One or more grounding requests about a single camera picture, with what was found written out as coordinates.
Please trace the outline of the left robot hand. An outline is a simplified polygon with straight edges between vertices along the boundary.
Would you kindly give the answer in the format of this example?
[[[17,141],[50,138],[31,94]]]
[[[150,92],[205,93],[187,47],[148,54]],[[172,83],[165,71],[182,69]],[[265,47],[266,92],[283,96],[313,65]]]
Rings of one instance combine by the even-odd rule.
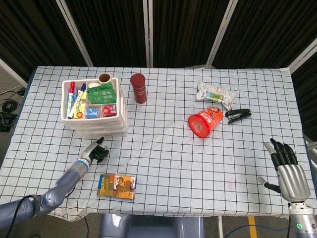
[[[105,137],[102,136],[98,140],[94,140],[82,153],[80,159],[84,159],[88,161],[89,165],[96,160],[97,163],[101,163],[105,157],[109,154],[109,149],[106,146],[105,148],[102,147],[102,143],[105,140]]]

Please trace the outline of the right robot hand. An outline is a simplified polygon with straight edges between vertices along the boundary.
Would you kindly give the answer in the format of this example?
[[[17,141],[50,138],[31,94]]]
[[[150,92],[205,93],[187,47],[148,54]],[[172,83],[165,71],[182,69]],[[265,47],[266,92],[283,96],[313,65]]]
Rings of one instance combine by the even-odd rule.
[[[280,193],[282,197],[290,202],[304,202],[311,192],[307,178],[293,149],[288,144],[282,144],[270,139],[270,143],[265,142],[264,146],[270,154],[271,160],[278,178],[278,185],[265,181],[262,177],[257,177],[258,182],[267,189]]]

